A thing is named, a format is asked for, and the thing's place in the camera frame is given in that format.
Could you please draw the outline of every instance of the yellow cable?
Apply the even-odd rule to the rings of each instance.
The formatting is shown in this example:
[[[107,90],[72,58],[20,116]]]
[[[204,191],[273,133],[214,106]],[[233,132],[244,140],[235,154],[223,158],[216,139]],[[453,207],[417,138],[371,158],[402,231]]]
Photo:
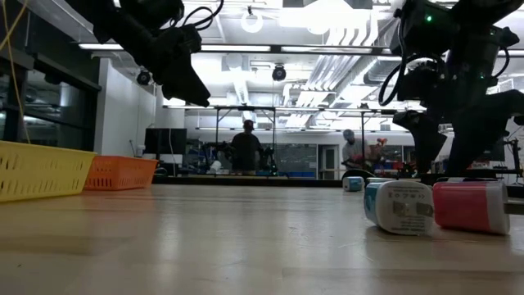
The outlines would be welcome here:
[[[5,7],[6,6],[6,0],[2,0],[2,1],[3,1],[3,6]],[[6,46],[7,41],[9,40],[9,38],[11,37],[13,32],[15,31],[16,25],[18,25],[18,22],[20,21],[20,19],[24,15],[24,11],[27,8],[27,2],[28,1],[29,0],[25,0],[24,1],[24,6],[22,6],[22,9],[18,13],[18,16],[16,16],[15,21],[13,22],[13,26],[10,29],[7,29],[7,27],[6,27],[7,35],[6,35],[6,38],[3,39],[2,43],[0,43],[0,50],[2,50],[4,46]],[[3,15],[4,15],[4,19],[5,19],[6,15],[7,15],[7,12],[5,11],[5,9],[4,9],[4,14]]]
[[[20,11],[20,14],[18,16],[20,16],[24,12],[26,5],[27,5],[27,0],[25,0],[24,6],[22,7],[22,10]],[[16,23],[19,20],[19,17],[16,18],[15,22],[13,23],[13,26],[11,27],[11,29],[9,29],[9,25],[7,24],[6,0],[3,0],[2,9],[3,9],[3,23],[6,27],[6,31],[8,31],[7,36],[6,36],[7,48],[9,49],[9,59],[11,60],[11,73],[12,73],[12,78],[14,82],[13,84],[15,85],[15,94],[16,94],[16,100],[18,101],[18,109],[20,111],[20,120],[22,122],[22,126],[24,127],[25,137],[27,138],[27,143],[31,144],[31,140],[29,139],[29,132],[27,131],[27,126],[25,126],[25,122],[24,122],[24,108],[22,107],[22,102],[20,100],[20,91],[18,90],[18,83],[16,82],[15,62],[13,61],[13,53],[11,50],[11,33],[13,29],[15,28]]]

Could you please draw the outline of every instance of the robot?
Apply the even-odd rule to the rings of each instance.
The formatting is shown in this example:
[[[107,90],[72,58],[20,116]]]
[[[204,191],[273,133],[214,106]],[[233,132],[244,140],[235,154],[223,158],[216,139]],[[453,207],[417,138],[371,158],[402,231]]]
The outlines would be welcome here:
[[[94,25],[100,43],[114,39],[129,52],[154,81],[162,85],[166,98],[179,98],[200,106],[209,105],[209,91],[191,66],[190,55],[201,50],[199,30],[208,28],[220,12],[200,7],[183,24],[182,0],[66,0]],[[509,63],[507,48],[519,38],[509,28],[493,24],[516,11],[524,0],[459,0],[451,9],[427,0],[406,0],[395,11],[400,18],[390,50],[402,62],[387,77],[379,93],[386,106],[399,101],[419,100],[426,111],[402,111],[394,116],[397,125],[411,132],[415,141],[417,168],[427,172],[444,144],[438,124],[449,122],[455,137],[446,174],[460,175],[483,151],[504,133],[512,116],[524,125],[524,95],[517,90],[486,95],[498,83]],[[196,23],[187,19],[196,11],[210,16]],[[170,21],[171,26],[162,29]],[[502,71],[492,75],[499,50],[507,54]],[[445,61],[442,55],[447,52]],[[431,59],[404,74],[409,62]],[[384,98],[386,86],[399,72],[393,91]]]
[[[461,175],[493,146],[503,136],[510,117],[516,116],[515,122],[522,125],[522,93],[510,90],[486,95],[486,90],[498,83],[508,66],[507,48],[519,42],[509,28],[493,24],[523,3],[460,0],[448,9],[427,0],[407,0],[395,12],[400,24],[390,50],[401,56],[402,62],[387,77],[378,100],[386,106],[396,95],[398,101],[419,100],[426,107],[424,113],[402,111],[393,118],[413,135],[419,173],[430,169],[446,140],[438,133],[438,124],[451,123],[455,132],[447,175]],[[492,75],[500,49],[506,53],[506,63]],[[419,58],[431,61],[404,75],[406,65]],[[393,91],[384,98],[386,86],[396,72],[399,75]]]

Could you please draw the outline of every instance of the door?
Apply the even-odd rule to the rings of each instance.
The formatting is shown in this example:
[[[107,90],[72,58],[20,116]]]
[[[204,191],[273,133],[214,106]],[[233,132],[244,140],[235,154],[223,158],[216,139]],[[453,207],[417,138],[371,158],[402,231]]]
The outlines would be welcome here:
[[[322,150],[322,179],[335,180],[339,179],[339,159],[338,146],[327,145],[321,146]]]

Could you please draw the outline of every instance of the yellow basket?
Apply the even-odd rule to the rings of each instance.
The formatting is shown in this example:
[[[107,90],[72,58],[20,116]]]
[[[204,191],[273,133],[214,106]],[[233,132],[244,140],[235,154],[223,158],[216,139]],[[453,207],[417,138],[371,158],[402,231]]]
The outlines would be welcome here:
[[[0,202],[81,193],[95,155],[0,141]]]

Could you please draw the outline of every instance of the orange basket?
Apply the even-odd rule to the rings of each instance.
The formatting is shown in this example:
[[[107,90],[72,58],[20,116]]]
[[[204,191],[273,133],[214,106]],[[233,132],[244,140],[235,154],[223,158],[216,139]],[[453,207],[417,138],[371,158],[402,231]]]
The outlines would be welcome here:
[[[157,160],[96,156],[84,189],[122,190],[151,185]]]

